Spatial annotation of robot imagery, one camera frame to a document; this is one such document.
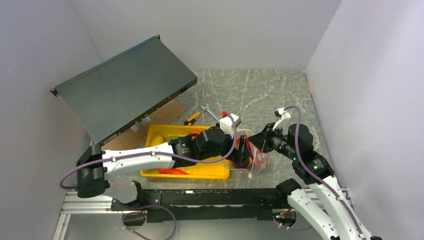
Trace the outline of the red bell pepper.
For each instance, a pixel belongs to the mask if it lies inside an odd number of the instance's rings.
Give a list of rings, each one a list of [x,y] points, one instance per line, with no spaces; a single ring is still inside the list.
[[[256,152],[260,152],[248,139],[247,140],[247,148],[251,153],[251,158],[255,159]]]

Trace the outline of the clear polka dot zip bag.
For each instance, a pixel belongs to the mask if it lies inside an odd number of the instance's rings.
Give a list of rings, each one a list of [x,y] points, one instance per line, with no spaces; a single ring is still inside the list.
[[[235,147],[226,158],[230,161],[230,166],[226,169],[245,171],[249,179],[255,178],[269,165],[267,154],[249,141],[249,137],[253,135],[254,132],[250,129],[238,128]]]

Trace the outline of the orange carrot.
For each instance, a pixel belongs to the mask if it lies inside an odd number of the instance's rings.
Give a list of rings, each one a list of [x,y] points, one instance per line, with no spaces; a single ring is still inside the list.
[[[157,172],[162,175],[188,175],[187,172],[177,168],[158,168]]]

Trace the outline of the red apple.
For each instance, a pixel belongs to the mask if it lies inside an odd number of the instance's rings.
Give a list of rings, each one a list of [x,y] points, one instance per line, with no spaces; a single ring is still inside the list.
[[[269,165],[269,160],[266,153],[257,151],[254,157],[254,169],[260,173]]]

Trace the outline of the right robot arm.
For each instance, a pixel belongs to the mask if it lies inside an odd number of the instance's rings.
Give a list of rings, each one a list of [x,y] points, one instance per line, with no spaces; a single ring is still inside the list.
[[[293,207],[324,240],[378,240],[361,223],[344,196],[334,171],[325,157],[314,150],[313,135],[304,124],[292,124],[287,133],[273,123],[248,141],[262,153],[276,151],[292,160],[292,168],[319,199],[314,203],[307,192],[290,178],[277,185],[276,203]]]

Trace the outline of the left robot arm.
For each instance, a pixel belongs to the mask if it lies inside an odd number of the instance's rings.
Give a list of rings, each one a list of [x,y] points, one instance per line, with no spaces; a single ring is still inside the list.
[[[252,154],[246,136],[236,139],[212,126],[200,133],[179,136],[146,148],[101,150],[96,144],[89,147],[76,163],[77,195],[83,199],[105,195],[137,210],[144,203],[141,185],[136,181],[119,182],[122,175],[190,167],[219,156],[237,165],[249,163]]]

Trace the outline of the yellow plastic tray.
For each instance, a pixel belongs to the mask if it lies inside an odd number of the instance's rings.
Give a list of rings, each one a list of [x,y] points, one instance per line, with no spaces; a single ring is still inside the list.
[[[193,130],[207,130],[208,126],[196,125],[169,125],[169,124],[152,124],[149,126],[145,146],[151,147],[151,141],[156,136],[162,136],[165,142],[172,136],[184,137]],[[147,178],[171,178],[171,179],[212,179],[226,180],[230,176],[228,160],[222,160],[215,163],[197,163],[194,166],[178,167],[188,175],[160,174],[157,169],[148,169],[140,171],[140,175]]]

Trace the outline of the orange pumpkin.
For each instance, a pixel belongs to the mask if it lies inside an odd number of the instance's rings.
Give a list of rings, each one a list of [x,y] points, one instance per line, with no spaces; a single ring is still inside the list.
[[[201,134],[200,130],[192,130],[189,132],[189,135],[194,139],[196,136],[198,136],[199,134]]]

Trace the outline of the silver wrench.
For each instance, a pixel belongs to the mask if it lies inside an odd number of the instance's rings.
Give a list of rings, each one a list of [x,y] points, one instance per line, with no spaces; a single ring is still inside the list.
[[[209,113],[217,122],[220,121],[221,118],[211,110],[208,103],[205,103],[204,105],[200,105],[200,107],[204,112]]]

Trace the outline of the green cabbage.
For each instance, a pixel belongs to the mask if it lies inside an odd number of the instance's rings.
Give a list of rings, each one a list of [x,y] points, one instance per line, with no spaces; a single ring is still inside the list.
[[[176,139],[178,139],[179,138],[179,136],[172,136],[172,137],[170,137],[169,139],[168,139],[168,143],[170,143],[171,141],[174,141],[174,140],[176,140]]]

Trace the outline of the yellow mango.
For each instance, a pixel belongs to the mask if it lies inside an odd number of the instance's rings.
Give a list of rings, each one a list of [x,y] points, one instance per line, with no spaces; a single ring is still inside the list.
[[[158,135],[158,136],[155,136],[155,137],[151,140],[151,142],[150,142],[150,146],[151,146],[151,147],[158,146],[158,145],[163,144],[164,142],[165,142],[165,139],[164,139],[162,136]]]

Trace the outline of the wooden board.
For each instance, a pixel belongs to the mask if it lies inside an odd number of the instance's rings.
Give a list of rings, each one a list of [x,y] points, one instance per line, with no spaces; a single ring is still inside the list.
[[[148,135],[150,125],[166,125],[183,114],[186,108],[176,99],[158,108],[152,114],[136,121],[129,129],[107,142],[102,150],[131,150],[142,145]]]

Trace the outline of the yellow handled screwdriver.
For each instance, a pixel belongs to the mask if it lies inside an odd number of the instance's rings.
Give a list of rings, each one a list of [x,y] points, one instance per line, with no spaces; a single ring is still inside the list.
[[[187,120],[184,121],[183,125],[184,126],[192,126],[197,121],[197,118],[200,115],[201,115],[200,111],[194,113],[192,116],[190,116]]]

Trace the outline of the black aluminium base frame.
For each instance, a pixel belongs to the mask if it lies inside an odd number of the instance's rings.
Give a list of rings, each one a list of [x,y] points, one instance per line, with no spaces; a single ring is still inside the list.
[[[313,203],[319,199],[310,188],[304,188]],[[62,215],[121,213],[124,229],[145,222],[177,220],[251,219],[274,220],[279,227],[291,230],[282,210],[292,208],[279,198],[275,188],[240,189],[142,189],[142,201],[123,204],[99,195],[78,197],[70,192],[62,206]]]

